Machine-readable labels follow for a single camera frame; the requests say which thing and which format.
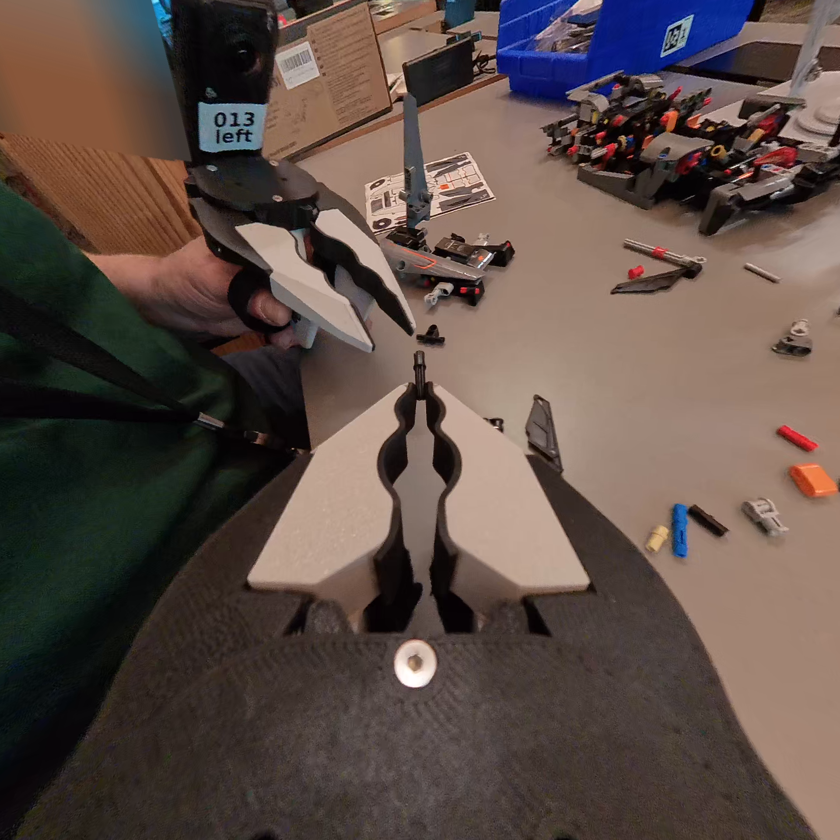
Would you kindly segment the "person's left hand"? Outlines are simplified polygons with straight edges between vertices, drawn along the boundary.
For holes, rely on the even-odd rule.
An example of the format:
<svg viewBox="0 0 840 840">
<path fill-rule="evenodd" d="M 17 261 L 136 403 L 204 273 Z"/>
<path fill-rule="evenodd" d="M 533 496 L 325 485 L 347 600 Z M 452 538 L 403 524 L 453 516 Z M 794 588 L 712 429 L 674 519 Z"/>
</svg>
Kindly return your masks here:
<svg viewBox="0 0 840 840">
<path fill-rule="evenodd" d="M 228 289 L 239 267 L 216 257 L 203 238 L 196 238 L 164 257 L 154 273 L 156 317 L 173 328 L 235 338 L 246 332 L 245 322 L 231 308 Z M 279 330 L 268 334 L 273 345 L 289 349 L 300 342 L 290 326 L 292 313 L 272 293 L 260 288 L 248 301 L 248 315 Z"/>
</svg>

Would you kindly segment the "lego sticker sheet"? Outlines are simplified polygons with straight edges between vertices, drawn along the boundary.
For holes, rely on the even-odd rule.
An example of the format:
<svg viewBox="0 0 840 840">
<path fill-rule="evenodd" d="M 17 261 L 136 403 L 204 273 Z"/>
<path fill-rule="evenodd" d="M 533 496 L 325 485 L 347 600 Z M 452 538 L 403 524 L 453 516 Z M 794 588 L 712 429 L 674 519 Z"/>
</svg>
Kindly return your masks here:
<svg viewBox="0 0 840 840">
<path fill-rule="evenodd" d="M 431 195 L 431 218 L 495 199 L 469 152 L 426 164 L 425 175 Z M 373 233 L 388 233 L 405 224 L 406 204 L 401 196 L 404 186 L 404 172 L 386 175 L 365 184 L 365 217 Z"/>
</svg>

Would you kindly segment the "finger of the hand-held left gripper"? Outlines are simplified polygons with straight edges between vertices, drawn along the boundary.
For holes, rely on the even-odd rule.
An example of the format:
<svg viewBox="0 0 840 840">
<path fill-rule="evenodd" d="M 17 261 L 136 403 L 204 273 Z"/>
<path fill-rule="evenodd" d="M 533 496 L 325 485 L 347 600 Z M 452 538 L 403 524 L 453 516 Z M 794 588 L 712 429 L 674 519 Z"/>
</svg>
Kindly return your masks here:
<svg viewBox="0 0 840 840">
<path fill-rule="evenodd" d="M 370 230 L 338 208 L 322 209 L 310 225 L 313 254 L 345 269 L 384 314 L 413 336 L 416 321 L 382 248 Z"/>
<path fill-rule="evenodd" d="M 236 226 L 236 232 L 269 267 L 274 297 L 334 338 L 366 353 L 375 344 L 351 299 L 330 284 L 298 250 L 298 238 L 282 227 L 262 223 Z"/>
</svg>

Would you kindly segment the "black lego wing panel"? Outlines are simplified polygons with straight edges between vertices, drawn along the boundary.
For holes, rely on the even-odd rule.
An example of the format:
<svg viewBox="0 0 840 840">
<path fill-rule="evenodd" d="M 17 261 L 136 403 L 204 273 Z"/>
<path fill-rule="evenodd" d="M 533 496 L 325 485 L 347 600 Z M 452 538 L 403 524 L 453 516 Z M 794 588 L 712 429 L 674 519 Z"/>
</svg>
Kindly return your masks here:
<svg viewBox="0 0 840 840">
<path fill-rule="evenodd" d="M 563 472 L 557 431 L 551 404 L 539 394 L 534 394 L 525 425 L 528 446 L 554 469 Z"/>
</svg>

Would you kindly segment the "small orange lego piece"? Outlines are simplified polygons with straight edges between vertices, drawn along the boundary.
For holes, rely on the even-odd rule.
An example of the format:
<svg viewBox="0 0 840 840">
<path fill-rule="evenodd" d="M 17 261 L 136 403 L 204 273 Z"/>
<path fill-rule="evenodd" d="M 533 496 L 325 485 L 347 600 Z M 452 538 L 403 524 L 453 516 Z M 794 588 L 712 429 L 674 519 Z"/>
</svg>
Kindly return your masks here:
<svg viewBox="0 0 840 840">
<path fill-rule="evenodd" d="M 793 465 L 788 475 L 801 494 L 811 499 L 824 499 L 838 494 L 837 482 L 818 464 Z"/>
</svg>

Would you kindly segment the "cardboard box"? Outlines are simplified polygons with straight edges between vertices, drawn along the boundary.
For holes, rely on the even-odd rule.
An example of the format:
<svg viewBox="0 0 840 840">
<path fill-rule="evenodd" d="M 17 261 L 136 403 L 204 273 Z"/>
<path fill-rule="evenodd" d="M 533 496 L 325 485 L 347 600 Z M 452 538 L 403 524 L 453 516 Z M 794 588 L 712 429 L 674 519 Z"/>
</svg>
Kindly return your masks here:
<svg viewBox="0 0 840 840">
<path fill-rule="evenodd" d="M 278 34 L 263 156 L 297 159 L 392 110 L 367 2 L 340 2 Z"/>
</svg>

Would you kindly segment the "white stand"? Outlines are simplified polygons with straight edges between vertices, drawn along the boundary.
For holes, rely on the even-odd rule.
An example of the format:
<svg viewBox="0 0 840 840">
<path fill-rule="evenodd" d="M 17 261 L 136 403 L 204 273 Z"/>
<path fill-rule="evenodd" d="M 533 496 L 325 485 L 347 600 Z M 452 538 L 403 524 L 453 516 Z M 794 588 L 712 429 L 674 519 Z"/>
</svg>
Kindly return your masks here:
<svg viewBox="0 0 840 840">
<path fill-rule="evenodd" d="M 826 28 L 838 17 L 838 1 L 814 1 L 808 29 L 802 42 L 791 76 L 790 98 L 801 98 L 806 86 L 822 73 L 819 54 L 826 36 Z"/>
</svg>

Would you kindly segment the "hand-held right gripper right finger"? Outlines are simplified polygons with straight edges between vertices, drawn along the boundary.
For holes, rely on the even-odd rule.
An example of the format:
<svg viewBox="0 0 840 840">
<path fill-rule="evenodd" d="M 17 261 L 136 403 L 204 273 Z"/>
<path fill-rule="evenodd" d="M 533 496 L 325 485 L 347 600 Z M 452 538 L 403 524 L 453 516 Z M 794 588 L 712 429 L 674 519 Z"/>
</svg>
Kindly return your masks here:
<svg viewBox="0 0 840 840">
<path fill-rule="evenodd" d="M 444 630 L 468 634 L 499 607 L 586 591 L 591 580 L 524 452 L 428 383 L 437 502 L 432 596 Z"/>
</svg>

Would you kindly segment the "clear plastic bags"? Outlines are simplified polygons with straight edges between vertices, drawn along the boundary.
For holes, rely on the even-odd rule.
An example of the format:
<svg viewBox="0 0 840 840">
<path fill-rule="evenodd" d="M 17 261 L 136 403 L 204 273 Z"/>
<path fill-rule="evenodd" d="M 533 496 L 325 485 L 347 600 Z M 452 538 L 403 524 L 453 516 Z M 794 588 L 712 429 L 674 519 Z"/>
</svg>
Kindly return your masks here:
<svg viewBox="0 0 840 840">
<path fill-rule="evenodd" d="M 538 52 L 584 55 L 588 52 L 603 1 L 577 1 L 554 14 L 528 43 Z"/>
</svg>

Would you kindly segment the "light grey small connector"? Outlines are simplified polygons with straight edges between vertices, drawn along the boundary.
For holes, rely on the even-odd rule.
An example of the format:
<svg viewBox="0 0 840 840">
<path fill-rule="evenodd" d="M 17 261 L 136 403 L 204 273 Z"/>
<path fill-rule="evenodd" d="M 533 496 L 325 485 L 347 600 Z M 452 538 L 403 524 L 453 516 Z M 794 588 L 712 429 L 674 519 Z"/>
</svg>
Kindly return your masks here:
<svg viewBox="0 0 840 840">
<path fill-rule="evenodd" d="M 783 525 L 777 507 L 769 498 L 746 500 L 742 503 L 741 510 L 768 537 L 778 538 L 789 531 Z"/>
</svg>

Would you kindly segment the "white rounded board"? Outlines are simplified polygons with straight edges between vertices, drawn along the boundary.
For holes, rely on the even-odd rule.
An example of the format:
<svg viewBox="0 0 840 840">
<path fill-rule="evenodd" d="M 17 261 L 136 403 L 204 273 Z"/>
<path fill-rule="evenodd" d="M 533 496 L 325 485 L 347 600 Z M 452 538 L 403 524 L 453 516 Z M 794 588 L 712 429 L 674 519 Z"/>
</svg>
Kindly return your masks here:
<svg viewBox="0 0 840 840">
<path fill-rule="evenodd" d="M 839 123 L 839 71 L 824 71 L 805 84 L 805 106 L 794 110 L 781 136 L 828 145 Z"/>
</svg>

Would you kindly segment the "grey orange-striped lego panel assembly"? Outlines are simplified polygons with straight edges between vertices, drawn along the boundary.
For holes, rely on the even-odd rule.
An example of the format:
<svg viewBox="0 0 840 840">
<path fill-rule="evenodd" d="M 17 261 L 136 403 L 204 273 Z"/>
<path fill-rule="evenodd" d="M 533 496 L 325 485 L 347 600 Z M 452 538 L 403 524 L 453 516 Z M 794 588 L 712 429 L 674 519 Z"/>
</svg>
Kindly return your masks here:
<svg viewBox="0 0 840 840">
<path fill-rule="evenodd" d="M 381 242 L 388 263 L 398 277 L 424 285 L 427 308 L 445 298 L 477 307 L 486 293 L 487 268 L 507 268 L 516 250 L 511 241 L 494 245 L 486 235 L 471 244 L 451 234 L 435 247 L 429 246 L 424 224 L 432 216 L 433 193 L 425 169 L 417 101 L 409 93 L 403 99 L 403 175 L 400 199 L 405 204 L 405 221 Z"/>
</svg>

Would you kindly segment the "large lego car model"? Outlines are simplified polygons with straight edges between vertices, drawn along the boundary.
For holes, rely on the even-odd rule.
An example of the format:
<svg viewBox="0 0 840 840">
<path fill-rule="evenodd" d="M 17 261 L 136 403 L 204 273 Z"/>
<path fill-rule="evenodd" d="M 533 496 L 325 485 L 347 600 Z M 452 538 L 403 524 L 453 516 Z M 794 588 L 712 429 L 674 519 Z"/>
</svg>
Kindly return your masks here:
<svg viewBox="0 0 840 840">
<path fill-rule="evenodd" d="M 542 127 L 553 157 L 581 182 L 642 209 L 671 200 L 701 210 L 712 236 L 733 219 L 804 203 L 838 181 L 838 140 L 783 136 L 803 98 L 760 93 L 738 120 L 701 113 L 711 89 L 667 93 L 656 75 L 617 71 L 566 92 L 570 115 Z"/>
</svg>

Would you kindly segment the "person's green shirt torso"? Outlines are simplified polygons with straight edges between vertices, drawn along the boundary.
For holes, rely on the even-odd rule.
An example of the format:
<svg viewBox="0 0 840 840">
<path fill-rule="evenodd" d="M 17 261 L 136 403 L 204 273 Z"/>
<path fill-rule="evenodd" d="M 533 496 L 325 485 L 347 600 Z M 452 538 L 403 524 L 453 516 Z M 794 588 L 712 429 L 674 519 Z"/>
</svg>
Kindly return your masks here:
<svg viewBox="0 0 840 840">
<path fill-rule="evenodd" d="M 5 184 L 1 274 L 38 323 L 190 410 L 289 443 L 305 418 L 298 346 L 217 357 L 203 342 L 218 337 L 146 320 Z M 90 726 L 172 578 L 283 466 L 192 423 L 2 418 L 2 838 Z"/>
</svg>

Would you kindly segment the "person's left forearm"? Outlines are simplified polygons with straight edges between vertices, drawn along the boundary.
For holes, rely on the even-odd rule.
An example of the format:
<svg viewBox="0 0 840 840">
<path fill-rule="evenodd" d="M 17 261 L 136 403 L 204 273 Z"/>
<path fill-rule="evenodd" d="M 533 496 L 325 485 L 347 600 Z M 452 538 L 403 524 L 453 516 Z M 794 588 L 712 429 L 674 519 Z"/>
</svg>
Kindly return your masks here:
<svg viewBox="0 0 840 840">
<path fill-rule="evenodd" d="M 108 280 L 148 321 L 160 320 L 160 277 L 165 258 L 148 255 L 96 255 L 85 253 Z"/>
</svg>

